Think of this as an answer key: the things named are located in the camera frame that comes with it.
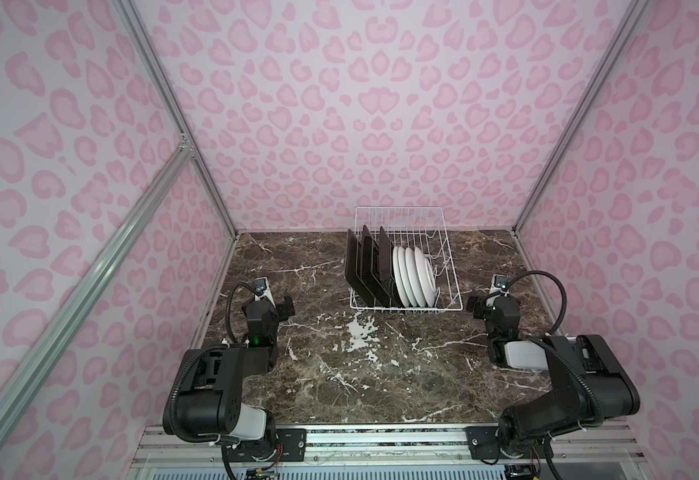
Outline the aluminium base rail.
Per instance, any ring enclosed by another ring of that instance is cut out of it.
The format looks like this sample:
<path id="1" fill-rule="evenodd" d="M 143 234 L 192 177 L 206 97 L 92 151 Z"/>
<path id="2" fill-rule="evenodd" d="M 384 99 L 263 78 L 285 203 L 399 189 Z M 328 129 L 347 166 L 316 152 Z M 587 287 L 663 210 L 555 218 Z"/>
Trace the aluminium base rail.
<path id="1" fill-rule="evenodd" d="M 275 465 L 230 452 L 239 479 L 649 479 L 647 458 L 629 426 L 611 421 L 551 441 L 553 461 L 535 447 L 495 465 L 477 459 L 473 439 L 493 424 L 287 425 L 288 455 Z"/>

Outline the aluminium frame strut left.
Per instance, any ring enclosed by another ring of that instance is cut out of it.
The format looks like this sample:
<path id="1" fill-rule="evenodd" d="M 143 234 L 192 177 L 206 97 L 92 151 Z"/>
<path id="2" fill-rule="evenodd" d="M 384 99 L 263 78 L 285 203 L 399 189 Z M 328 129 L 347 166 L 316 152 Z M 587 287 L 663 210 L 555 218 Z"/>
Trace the aluminium frame strut left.
<path id="1" fill-rule="evenodd" d="M 8 378 L 0 392 L 0 450 L 193 157 L 192 148 L 184 144 L 176 148 L 165 168 L 136 202 L 49 326 Z"/>

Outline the dark square plate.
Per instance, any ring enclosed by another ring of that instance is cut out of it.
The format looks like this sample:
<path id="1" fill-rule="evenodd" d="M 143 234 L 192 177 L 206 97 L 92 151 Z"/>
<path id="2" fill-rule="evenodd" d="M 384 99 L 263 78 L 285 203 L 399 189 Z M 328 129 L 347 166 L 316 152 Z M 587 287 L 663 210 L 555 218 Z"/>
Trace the dark square plate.
<path id="1" fill-rule="evenodd" d="M 393 272 L 393 242 L 383 227 L 379 228 L 379 279 L 387 292 L 389 308 L 403 306 L 397 292 L 395 272 Z"/>
<path id="2" fill-rule="evenodd" d="M 353 230 L 349 229 L 346 236 L 344 278 L 364 306 L 375 307 L 375 296 L 365 286 L 359 275 L 359 252 L 361 252 L 361 242 L 359 242 Z"/>

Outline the white round plate patterned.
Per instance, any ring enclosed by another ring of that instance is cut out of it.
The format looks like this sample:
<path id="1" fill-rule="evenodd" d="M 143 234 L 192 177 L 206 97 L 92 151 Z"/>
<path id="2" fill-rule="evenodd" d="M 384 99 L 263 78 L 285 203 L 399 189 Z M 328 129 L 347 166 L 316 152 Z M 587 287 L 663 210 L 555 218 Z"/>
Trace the white round plate patterned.
<path id="1" fill-rule="evenodd" d="M 433 292 L 433 302 L 431 306 L 437 305 L 437 298 L 439 298 L 439 288 L 437 287 L 437 268 L 435 268 L 435 260 L 433 256 L 427 254 L 425 255 L 427 260 L 427 266 L 429 266 L 429 284 L 431 284 L 431 291 Z"/>

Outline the aluminium corner post right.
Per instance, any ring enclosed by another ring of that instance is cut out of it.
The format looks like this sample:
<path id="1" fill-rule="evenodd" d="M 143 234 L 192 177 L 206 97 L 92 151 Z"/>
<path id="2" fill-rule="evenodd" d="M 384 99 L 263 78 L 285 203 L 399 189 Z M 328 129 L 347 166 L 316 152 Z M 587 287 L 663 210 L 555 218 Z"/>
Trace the aluminium corner post right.
<path id="1" fill-rule="evenodd" d="M 533 211 L 535 211 L 535 208 L 541 203 L 541 198 L 543 198 L 545 190 L 547 190 L 547 187 L 549 187 L 549 184 L 553 181 L 553 176 L 555 176 L 555 172 L 559 169 L 559 165 L 565 160 L 565 155 L 567 155 L 567 152 L 571 149 L 575 136 L 579 134 L 581 127 L 585 125 L 587 116 L 589 116 L 591 110 L 595 108 L 595 104 L 597 104 L 601 92 L 603 92 L 603 89 L 607 86 L 607 82 L 609 82 L 609 77 L 613 75 L 615 68 L 619 66 L 619 62 L 621 62 L 623 56 L 625 56 L 625 52 L 629 49 L 631 42 L 633 42 L 633 38 L 639 33 L 643 22 L 645 22 L 645 18 L 649 16 L 651 8 L 653 8 L 653 1 L 633 0 L 629 2 L 627 10 L 625 10 L 625 15 L 621 18 L 619 26 L 615 28 L 615 33 L 613 37 L 611 37 L 611 40 L 609 40 L 605 52 L 601 55 L 599 64 L 597 64 L 597 67 L 593 70 L 593 74 L 591 74 L 591 78 L 589 78 L 589 81 L 585 84 L 585 90 L 583 90 L 581 98 L 579 98 L 579 101 L 575 104 L 575 108 L 573 108 L 573 112 L 571 112 L 571 118 L 569 118 L 569 121 L 565 124 L 563 132 L 561 132 L 561 137 L 559 137 L 557 144 L 555 144 L 555 147 L 551 150 L 549 160 L 547 160 L 547 164 L 545 164 L 545 167 L 541 170 L 541 175 L 537 178 L 537 183 L 535 183 L 535 186 L 531 189 L 531 195 L 529 195 L 525 207 L 523 207 L 521 214 L 519 214 L 519 219 L 517 219 L 515 226 L 513 226 L 513 234 L 515 234 L 517 238 L 521 238 L 521 232 L 531 223 Z"/>

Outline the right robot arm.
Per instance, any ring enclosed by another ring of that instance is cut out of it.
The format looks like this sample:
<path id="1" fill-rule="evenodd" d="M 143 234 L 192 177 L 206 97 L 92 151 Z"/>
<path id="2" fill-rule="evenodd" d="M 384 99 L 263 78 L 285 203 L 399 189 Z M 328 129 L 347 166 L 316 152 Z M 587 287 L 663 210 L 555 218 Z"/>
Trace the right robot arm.
<path id="1" fill-rule="evenodd" d="M 503 410 L 495 440 L 489 443 L 500 454 L 517 457 L 557 436 L 639 411 L 639 392 L 603 337 L 521 338 L 519 300 L 498 291 L 485 298 L 471 296 L 467 308 L 485 324 L 493 365 L 545 371 L 551 380 L 543 395 Z"/>

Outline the aluminium corner post left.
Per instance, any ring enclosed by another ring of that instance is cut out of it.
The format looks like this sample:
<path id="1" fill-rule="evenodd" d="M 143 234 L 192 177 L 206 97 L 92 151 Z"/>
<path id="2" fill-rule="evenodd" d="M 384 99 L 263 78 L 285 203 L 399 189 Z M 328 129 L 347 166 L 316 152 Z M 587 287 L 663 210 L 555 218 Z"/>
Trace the aluminium corner post left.
<path id="1" fill-rule="evenodd" d="M 210 197 L 211 206 L 224 224 L 227 233 L 233 240 L 237 240 L 238 230 L 234 226 L 217 185 L 212 178 L 210 168 L 206 164 L 195 141 L 194 135 L 187 123 L 187 119 L 179 105 L 177 94 L 171 86 L 165 69 L 160 62 L 137 5 L 134 1 L 130 0 L 113 0 L 111 1 L 111 5 L 116 11 L 123 28 L 133 42 L 136 56 L 143 63 L 150 82 L 161 100 L 168 117 L 173 123 L 175 131 L 182 140 L 182 143 L 189 149 L 191 161 L 200 176 L 201 185 Z"/>

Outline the aluminium corner post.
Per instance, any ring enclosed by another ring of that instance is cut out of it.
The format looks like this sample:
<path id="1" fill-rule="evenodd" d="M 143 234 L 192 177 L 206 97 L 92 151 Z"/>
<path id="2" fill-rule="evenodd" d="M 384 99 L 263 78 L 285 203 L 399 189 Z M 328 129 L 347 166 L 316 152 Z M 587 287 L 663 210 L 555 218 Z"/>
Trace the aluminium corner post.
<path id="1" fill-rule="evenodd" d="M 649 16 L 651 8 L 653 8 L 653 1 L 633 0 L 629 2 L 627 10 L 625 10 L 625 15 L 621 18 L 619 26 L 615 28 L 615 33 L 613 37 L 611 37 L 611 40 L 609 40 L 605 52 L 601 55 L 599 64 L 597 64 L 597 67 L 593 70 L 593 74 L 591 74 L 591 78 L 589 78 L 589 81 L 585 84 L 585 90 L 583 90 L 581 98 L 579 98 L 579 101 L 575 104 L 575 108 L 573 108 L 573 112 L 571 112 L 571 118 L 569 118 L 569 121 L 565 124 L 563 132 L 561 132 L 561 137 L 559 137 L 557 144 L 555 144 L 555 147 L 551 150 L 549 160 L 547 160 L 547 164 L 545 164 L 545 167 L 541 170 L 541 175 L 537 178 L 537 183 L 535 183 L 535 186 L 531 189 L 531 195 L 529 195 L 525 207 L 523 207 L 521 214 L 519 214 L 519 219 L 517 219 L 515 226 L 513 226 L 513 234 L 515 234 L 517 238 L 521 238 L 521 232 L 531 223 L 533 211 L 535 211 L 535 208 L 541 203 L 541 198 L 543 198 L 545 190 L 547 190 L 547 187 L 549 187 L 549 184 L 553 181 L 553 176 L 555 176 L 555 172 L 559 169 L 559 165 L 565 160 L 565 155 L 567 155 L 567 152 L 571 149 L 575 136 L 579 134 L 581 127 L 585 125 L 587 116 L 589 116 L 591 110 L 595 108 L 595 104 L 597 104 L 601 92 L 603 92 L 603 89 L 607 86 L 607 82 L 609 82 L 609 77 L 613 75 L 615 68 L 619 66 L 619 62 L 621 62 L 623 56 L 625 56 L 625 52 L 629 49 L 631 42 L 633 42 L 633 38 L 639 33 L 643 22 L 645 22 L 645 18 Z"/>
<path id="2" fill-rule="evenodd" d="M 136 56 L 143 63 L 150 82 L 161 100 L 168 117 L 173 123 L 175 131 L 182 140 L 182 143 L 189 149 L 191 161 L 200 176 L 201 185 L 210 197 L 211 206 L 224 224 L 227 233 L 233 240 L 237 240 L 238 230 L 234 226 L 217 185 L 212 178 L 210 168 L 206 164 L 195 141 L 194 135 L 187 123 L 187 119 L 179 105 L 177 94 L 171 86 L 165 69 L 160 62 L 137 5 L 134 1 L 130 0 L 113 0 L 111 1 L 111 5 L 116 11 L 123 28 L 133 42 Z"/>

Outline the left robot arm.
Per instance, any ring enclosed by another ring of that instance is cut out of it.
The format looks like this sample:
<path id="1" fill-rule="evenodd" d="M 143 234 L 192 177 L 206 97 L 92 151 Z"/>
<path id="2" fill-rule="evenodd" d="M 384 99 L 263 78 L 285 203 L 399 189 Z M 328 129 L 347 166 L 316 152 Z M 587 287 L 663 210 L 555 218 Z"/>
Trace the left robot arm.
<path id="1" fill-rule="evenodd" d="M 168 394 L 164 431 L 187 443 L 261 442 L 271 448 L 275 423 L 271 413 L 242 400 L 245 378 L 271 372 L 278 357 L 281 322 L 295 314 L 292 297 L 243 305 L 247 342 L 216 344 L 185 352 Z"/>

